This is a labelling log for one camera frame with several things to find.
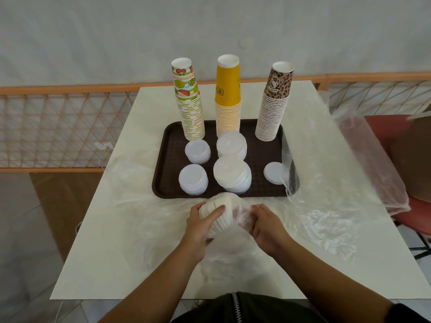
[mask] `brown tray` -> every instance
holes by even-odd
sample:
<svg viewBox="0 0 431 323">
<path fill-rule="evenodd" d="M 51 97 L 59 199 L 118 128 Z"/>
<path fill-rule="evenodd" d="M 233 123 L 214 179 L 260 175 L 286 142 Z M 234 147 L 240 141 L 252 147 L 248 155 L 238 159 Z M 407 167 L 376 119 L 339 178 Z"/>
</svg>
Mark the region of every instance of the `brown tray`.
<svg viewBox="0 0 431 323">
<path fill-rule="evenodd" d="M 163 135 L 160 146 L 159 158 L 157 159 L 156 170 L 153 177 L 153 192 L 163 199 L 174 198 L 210 198 L 225 190 L 217 183 L 213 175 L 213 166 L 218 159 L 217 155 L 217 135 L 216 121 L 206 120 L 205 140 L 211 148 L 211 158 L 207 163 L 202 164 L 208 175 L 208 188 L 198 196 L 186 194 L 180 187 L 178 176 L 182 168 L 191 164 L 184 149 L 188 140 L 184 137 L 181 122 L 174 122 L 168 125 Z M 283 128 L 278 129 L 277 137 L 271 142 L 263 142 L 254 135 L 257 119 L 242 119 L 240 133 L 247 141 L 247 156 L 244 161 L 250 166 L 252 179 L 250 188 L 240 194 L 240 197 L 272 197 L 286 196 L 284 185 L 274 185 L 263 175 L 263 169 L 269 162 L 281 162 L 281 141 L 283 138 Z M 292 162 L 290 166 L 290 193 L 294 194 L 298 190 L 295 166 Z"/>
</svg>

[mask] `clear plastic wrap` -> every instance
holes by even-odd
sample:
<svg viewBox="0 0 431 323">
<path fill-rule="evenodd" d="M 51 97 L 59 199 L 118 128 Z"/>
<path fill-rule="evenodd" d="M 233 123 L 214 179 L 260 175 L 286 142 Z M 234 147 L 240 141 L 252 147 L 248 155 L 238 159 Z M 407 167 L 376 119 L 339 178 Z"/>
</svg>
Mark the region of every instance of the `clear plastic wrap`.
<svg viewBox="0 0 431 323">
<path fill-rule="evenodd" d="M 148 179 L 153 177 L 154 169 L 143 163 L 153 157 L 154 149 L 142 150 L 132 157 L 118 157 L 106 168 L 113 206 L 125 223 L 129 238 L 122 255 L 131 270 L 144 275 L 152 272 L 178 245 L 191 207 L 203 201 L 165 200 L 148 192 Z M 200 266 L 205 279 L 252 279 L 268 270 L 267 260 L 262 260 L 265 264 L 256 264 L 267 255 L 246 231 L 250 227 L 251 204 L 239 199 L 233 209 L 234 224 L 207 246 Z"/>
<path fill-rule="evenodd" d="M 252 279 L 274 265 L 237 224 L 247 220 L 251 204 L 266 204 L 294 238 L 310 240 L 344 260 L 354 256 L 361 222 L 380 212 L 382 202 L 392 214 L 408 210 L 404 185 L 364 118 L 352 109 L 340 109 L 331 118 L 320 103 L 310 99 L 300 111 L 288 106 L 283 121 L 284 184 L 288 190 L 295 179 L 289 176 L 294 160 L 299 190 L 286 197 L 245 199 L 236 224 L 208 245 L 200 265 L 205 278 Z M 129 238 L 122 254 L 131 270 L 144 276 L 178 245 L 190 208 L 202 201 L 163 200 L 153 194 L 158 151 L 154 145 L 114 158 L 106 169 L 113 206 Z"/>
<path fill-rule="evenodd" d="M 303 105 L 305 113 L 309 105 Z M 319 110 L 322 115 L 329 115 L 323 102 Z M 288 195 L 292 205 L 288 231 L 344 260 L 351 260 L 361 222 L 378 212 L 375 209 L 382 203 L 390 214 L 408 211 L 408 196 L 394 165 L 364 117 L 346 106 L 335 111 L 332 118 L 332 123 L 313 120 L 307 115 L 290 118 L 303 130 L 289 130 L 288 126 L 285 130 L 283 165 L 288 172 L 292 159 L 297 156 L 301 162 L 295 164 L 302 173 L 299 190 Z M 325 135 L 328 142 L 322 143 L 318 135 Z M 299 147 L 295 142 L 298 140 L 302 141 Z M 293 152 L 288 150 L 288 141 L 295 146 Z M 288 177 L 284 179 L 286 190 L 287 181 Z M 367 188 L 370 184 L 375 193 Z"/>
<path fill-rule="evenodd" d="M 410 211 L 406 187 L 365 118 L 352 106 L 338 108 L 332 118 L 388 213 Z"/>
</svg>

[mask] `person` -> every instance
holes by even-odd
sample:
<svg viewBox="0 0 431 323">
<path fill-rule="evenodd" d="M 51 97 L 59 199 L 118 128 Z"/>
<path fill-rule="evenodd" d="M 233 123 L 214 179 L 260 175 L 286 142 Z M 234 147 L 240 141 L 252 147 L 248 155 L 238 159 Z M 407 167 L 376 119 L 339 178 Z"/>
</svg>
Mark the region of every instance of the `person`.
<svg viewBox="0 0 431 323">
<path fill-rule="evenodd" d="M 100 323 L 169 322 L 195 266 L 204 258 L 218 207 L 200 219 L 191 208 L 183 238 L 174 251 Z M 283 299 L 245 292 L 222 295 L 173 322 L 429 322 L 345 276 L 289 236 L 280 219 L 263 204 L 252 206 L 250 228 L 256 244 L 283 268 L 319 312 Z"/>
</svg>

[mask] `forearm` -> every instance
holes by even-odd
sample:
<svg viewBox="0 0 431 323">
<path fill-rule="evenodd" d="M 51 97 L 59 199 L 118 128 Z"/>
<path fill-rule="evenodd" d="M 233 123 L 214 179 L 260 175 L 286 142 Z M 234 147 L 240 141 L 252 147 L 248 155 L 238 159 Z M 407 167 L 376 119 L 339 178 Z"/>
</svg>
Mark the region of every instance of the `forearm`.
<svg viewBox="0 0 431 323">
<path fill-rule="evenodd" d="M 198 262 L 193 250 L 180 243 L 100 322 L 169 322 Z"/>
<path fill-rule="evenodd" d="M 337 271 L 293 239 L 274 259 L 331 322 L 383 322 L 392 306 L 390 300 Z"/>
</svg>

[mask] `electrical outlet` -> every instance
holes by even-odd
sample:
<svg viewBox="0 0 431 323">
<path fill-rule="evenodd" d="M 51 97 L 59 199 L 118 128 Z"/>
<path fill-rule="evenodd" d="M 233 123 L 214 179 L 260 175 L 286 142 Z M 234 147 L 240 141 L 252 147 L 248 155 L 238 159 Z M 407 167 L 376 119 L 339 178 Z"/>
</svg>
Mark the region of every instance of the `electrical outlet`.
<svg viewBox="0 0 431 323">
<path fill-rule="evenodd" d="M 112 151 L 114 149 L 112 143 L 94 143 L 94 145 L 101 151 Z"/>
</svg>

